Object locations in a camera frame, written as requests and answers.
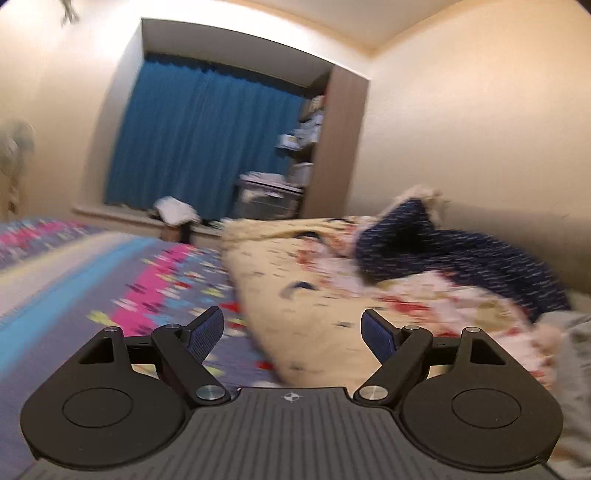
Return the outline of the white clothes pile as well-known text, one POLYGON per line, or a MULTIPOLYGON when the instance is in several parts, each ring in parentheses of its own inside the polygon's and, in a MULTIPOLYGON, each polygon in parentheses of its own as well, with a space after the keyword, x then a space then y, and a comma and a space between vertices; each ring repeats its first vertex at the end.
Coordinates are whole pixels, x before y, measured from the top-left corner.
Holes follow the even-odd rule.
POLYGON ((184 224, 200 222, 197 211, 190 205, 180 200, 166 196, 158 199, 153 208, 164 224, 177 227, 184 224))

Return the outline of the grey plastic storage bin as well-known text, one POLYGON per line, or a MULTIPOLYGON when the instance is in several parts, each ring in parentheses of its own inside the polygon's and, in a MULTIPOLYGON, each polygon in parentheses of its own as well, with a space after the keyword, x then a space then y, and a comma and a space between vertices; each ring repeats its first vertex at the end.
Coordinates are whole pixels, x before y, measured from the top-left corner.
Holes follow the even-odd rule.
POLYGON ((236 182, 235 218, 286 220, 297 217, 304 188, 280 174, 249 172, 236 182))

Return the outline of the wooden shelf unit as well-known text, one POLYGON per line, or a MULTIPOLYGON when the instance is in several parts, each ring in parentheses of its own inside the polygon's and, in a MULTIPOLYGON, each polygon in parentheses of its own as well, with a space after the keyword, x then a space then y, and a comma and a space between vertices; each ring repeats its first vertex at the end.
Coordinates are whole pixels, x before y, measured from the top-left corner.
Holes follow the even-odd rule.
POLYGON ((325 95, 324 123, 318 143, 297 158, 314 164, 297 216, 342 217, 355 170, 370 81, 340 66, 318 77, 308 96, 325 95))

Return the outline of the colourful floral bed blanket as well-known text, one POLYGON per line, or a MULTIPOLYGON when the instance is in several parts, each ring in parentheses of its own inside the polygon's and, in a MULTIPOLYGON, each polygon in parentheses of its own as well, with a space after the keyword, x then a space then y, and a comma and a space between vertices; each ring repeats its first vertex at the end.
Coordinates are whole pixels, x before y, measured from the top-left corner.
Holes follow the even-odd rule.
POLYGON ((221 254, 73 221, 1 227, 1 475, 32 463, 19 417, 28 397, 100 330, 141 336, 211 306, 224 332, 205 368, 228 390, 280 381, 247 330, 221 254))

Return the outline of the grey fabric at edge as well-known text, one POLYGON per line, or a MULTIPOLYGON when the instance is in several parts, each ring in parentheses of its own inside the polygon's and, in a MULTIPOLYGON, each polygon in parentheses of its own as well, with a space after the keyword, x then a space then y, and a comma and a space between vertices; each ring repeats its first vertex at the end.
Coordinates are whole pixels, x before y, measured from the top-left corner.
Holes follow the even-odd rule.
POLYGON ((544 314, 537 341, 551 361, 551 391, 563 413, 563 432, 550 464, 565 479, 590 477, 590 316, 544 314))

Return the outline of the white standing fan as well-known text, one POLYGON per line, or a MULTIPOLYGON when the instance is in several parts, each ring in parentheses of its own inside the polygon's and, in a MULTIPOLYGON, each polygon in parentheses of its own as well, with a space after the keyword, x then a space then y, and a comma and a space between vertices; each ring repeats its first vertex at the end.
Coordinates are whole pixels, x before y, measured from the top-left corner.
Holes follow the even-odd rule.
POLYGON ((7 181, 5 214, 8 221, 20 217, 22 177, 34 155, 35 131, 25 120, 1 126, 1 174, 7 181))

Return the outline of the navy dotted garment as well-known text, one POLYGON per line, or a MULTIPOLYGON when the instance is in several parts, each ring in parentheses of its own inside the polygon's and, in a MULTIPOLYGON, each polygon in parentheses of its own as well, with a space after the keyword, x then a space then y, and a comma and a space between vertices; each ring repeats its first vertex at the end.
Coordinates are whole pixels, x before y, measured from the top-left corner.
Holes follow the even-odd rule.
POLYGON ((571 308, 546 263, 488 234, 436 228, 418 198, 401 203, 363 231, 353 257, 374 282, 441 272, 457 285, 514 301, 532 323, 545 313, 571 308))

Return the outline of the cream star-patterned quilt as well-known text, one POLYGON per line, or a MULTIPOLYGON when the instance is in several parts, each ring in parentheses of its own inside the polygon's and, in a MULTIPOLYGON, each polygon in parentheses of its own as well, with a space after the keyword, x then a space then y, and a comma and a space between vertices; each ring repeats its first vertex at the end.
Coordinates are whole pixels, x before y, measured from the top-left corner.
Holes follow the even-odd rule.
POLYGON ((534 325, 514 301, 476 286, 460 286, 438 271, 374 282, 355 257, 356 239, 391 209, 418 198, 442 226, 442 194, 422 185, 375 217, 310 220, 231 220, 222 232, 224 266, 242 313, 284 382, 355 390, 377 369, 363 343, 363 312, 394 326, 416 325, 457 337, 476 326, 491 334, 538 380, 546 360, 534 325))

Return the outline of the blue window curtain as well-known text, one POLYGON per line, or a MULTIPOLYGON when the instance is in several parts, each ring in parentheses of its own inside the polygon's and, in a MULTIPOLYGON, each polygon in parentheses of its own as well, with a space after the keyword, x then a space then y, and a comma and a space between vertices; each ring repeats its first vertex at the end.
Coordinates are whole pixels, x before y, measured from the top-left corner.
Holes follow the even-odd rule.
POLYGON ((286 174, 276 150, 304 91, 252 71, 149 54, 127 102, 103 200, 147 210, 171 196, 205 220, 231 214, 249 172, 286 174))

